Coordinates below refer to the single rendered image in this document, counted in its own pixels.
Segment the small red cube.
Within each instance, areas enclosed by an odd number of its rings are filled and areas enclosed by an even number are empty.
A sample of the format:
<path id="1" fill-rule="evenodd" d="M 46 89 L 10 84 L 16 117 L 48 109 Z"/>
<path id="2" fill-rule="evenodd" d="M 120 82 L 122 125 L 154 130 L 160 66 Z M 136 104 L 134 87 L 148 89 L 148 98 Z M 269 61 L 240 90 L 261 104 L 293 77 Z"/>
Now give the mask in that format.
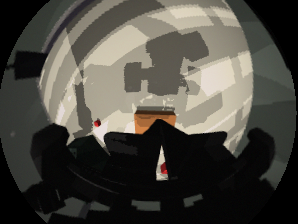
<path id="1" fill-rule="evenodd" d="M 101 121 L 100 120 L 94 121 L 94 127 L 98 127 L 98 125 L 101 125 Z"/>

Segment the red square block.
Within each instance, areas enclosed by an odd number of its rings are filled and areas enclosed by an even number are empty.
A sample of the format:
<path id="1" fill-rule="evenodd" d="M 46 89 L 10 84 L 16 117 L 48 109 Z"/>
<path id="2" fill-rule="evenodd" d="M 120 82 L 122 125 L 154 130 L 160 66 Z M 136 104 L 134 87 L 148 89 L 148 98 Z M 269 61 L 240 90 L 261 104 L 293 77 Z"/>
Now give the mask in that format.
<path id="1" fill-rule="evenodd" d="M 168 175 L 168 172 L 166 172 L 166 165 L 165 165 L 165 163 L 161 165 L 161 173 L 162 173 L 162 175 L 165 175 L 165 173 L 166 173 L 166 175 Z"/>

